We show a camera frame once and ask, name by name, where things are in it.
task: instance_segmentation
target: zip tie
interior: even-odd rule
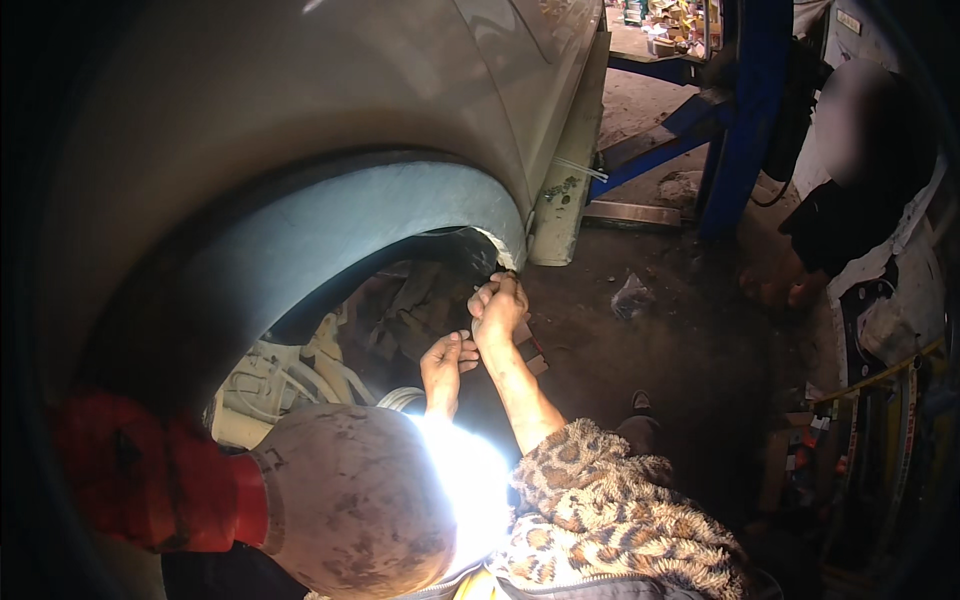
[[[553,163],[562,167],[566,167],[567,169],[573,169],[574,171],[579,171],[580,173],[589,175],[590,177],[596,180],[600,180],[604,183],[606,183],[607,180],[610,178],[610,176],[607,175],[606,173],[601,173],[600,171],[596,171],[594,169],[589,169],[587,167],[580,166],[576,162],[567,160],[566,158],[561,158],[560,156],[554,156]]]

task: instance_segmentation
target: concrete floor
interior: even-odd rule
[[[617,14],[608,9],[612,48],[645,52],[646,35],[617,22]],[[652,127],[696,91],[609,71],[600,147]],[[702,147],[678,156],[606,199],[689,210],[705,155]],[[693,230],[584,228],[571,265],[528,266],[522,274],[530,326],[550,365],[539,377],[547,396],[570,420],[615,428],[631,414],[633,391],[646,390],[677,488],[734,529],[752,517],[771,418],[803,396],[806,380],[837,385],[826,299],[800,323],[774,325],[736,283],[744,266],[773,268],[786,244],[776,226],[798,201],[791,190],[773,208],[750,206],[738,242],[700,242]],[[629,273],[656,301],[625,322],[610,300]],[[492,438],[511,460],[519,457],[485,373],[465,376],[460,406],[458,422]]]

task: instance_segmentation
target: plastic bag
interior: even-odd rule
[[[610,308],[614,315],[626,321],[645,311],[654,300],[650,288],[643,285],[636,273],[630,273],[620,291],[610,298]]]

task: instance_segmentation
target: hand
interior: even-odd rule
[[[453,420],[460,393],[460,373],[475,369],[480,353],[461,329],[437,340],[420,359],[420,377],[426,391],[426,415]]]
[[[530,302],[523,286],[512,272],[494,273],[467,300],[467,310],[473,316],[473,339],[480,348],[512,344],[514,330],[523,321]]]

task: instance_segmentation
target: leopard print jacket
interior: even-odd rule
[[[516,524],[488,569],[529,591],[640,575],[707,598],[744,597],[746,557],[733,535],[668,487],[666,459],[629,453],[586,419],[541,442],[514,470]]]

